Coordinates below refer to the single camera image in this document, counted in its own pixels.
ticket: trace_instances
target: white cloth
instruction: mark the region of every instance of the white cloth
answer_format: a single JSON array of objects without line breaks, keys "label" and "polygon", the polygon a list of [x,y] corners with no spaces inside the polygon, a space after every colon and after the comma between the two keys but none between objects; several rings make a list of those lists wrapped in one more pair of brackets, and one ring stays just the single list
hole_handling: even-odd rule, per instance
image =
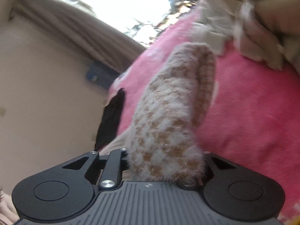
[{"label": "white cloth", "polygon": [[217,55],[222,55],[226,40],[232,37],[233,21],[228,13],[220,12],[202,2],[200,16],[190,31],[191,42],[206,43]]}]

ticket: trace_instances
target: black object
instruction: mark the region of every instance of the black object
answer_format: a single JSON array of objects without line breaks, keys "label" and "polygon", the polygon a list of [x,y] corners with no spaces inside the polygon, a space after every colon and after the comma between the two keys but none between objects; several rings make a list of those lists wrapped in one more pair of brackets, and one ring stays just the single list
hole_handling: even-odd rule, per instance
[{"label": "black object", "polygon": [[100,150],[116,136],[120,124],[121,114],[125,101],[125,91],[120,89],[104,108],[102,120],[98,129],[95,151]]},{"label": "black object", "polygon": [[96,60],[86,73],[86,78],[108,90],[119,75],[118,72],[105,65],[102,61]]},{"label": "black object", "polygon": [[[21,181],[17,225],[280,225],[274,180],[207,152],[203,185],[121,181],[126,149],[86,153]],[[103,169],[99,185],[96,185]]]}]

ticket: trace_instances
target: fuzzy sock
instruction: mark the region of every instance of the fuzzy sock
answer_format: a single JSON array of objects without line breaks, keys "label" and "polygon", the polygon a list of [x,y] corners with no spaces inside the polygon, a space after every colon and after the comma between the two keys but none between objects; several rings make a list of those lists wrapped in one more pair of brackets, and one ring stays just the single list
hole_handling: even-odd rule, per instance
[{"label": "fuzzy sock", "polygon": [[0,190],[0,225],[13,225],[18,220],[11,196]]},{"label": "fuzzy sock", "polygon": [[184,43],[146,87],[126,136],[136,180],[179,182],[202,175],[194,130],[210,105],[214,75],[207,45]]}]

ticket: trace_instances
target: dark fabric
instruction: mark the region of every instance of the dark fabric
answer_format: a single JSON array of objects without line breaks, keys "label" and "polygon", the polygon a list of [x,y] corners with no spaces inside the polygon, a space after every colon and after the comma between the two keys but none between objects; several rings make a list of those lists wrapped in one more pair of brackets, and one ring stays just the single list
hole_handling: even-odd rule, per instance
[{"label": "dark fabric", "polygon": [[116,138],[125,101],[125,91],[120,89],[104,108],[95,143],[95,151],[99,151]]}]

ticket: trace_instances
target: beige wall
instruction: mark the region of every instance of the beige wall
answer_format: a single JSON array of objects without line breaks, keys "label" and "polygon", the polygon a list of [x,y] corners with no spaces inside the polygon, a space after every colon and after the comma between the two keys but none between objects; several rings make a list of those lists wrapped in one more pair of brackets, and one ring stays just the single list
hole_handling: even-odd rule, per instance
[{"label": "beige wall", "polygon": [[91,62],[14,18],[0,29],[0,186],[93,149],[107,93]]}]

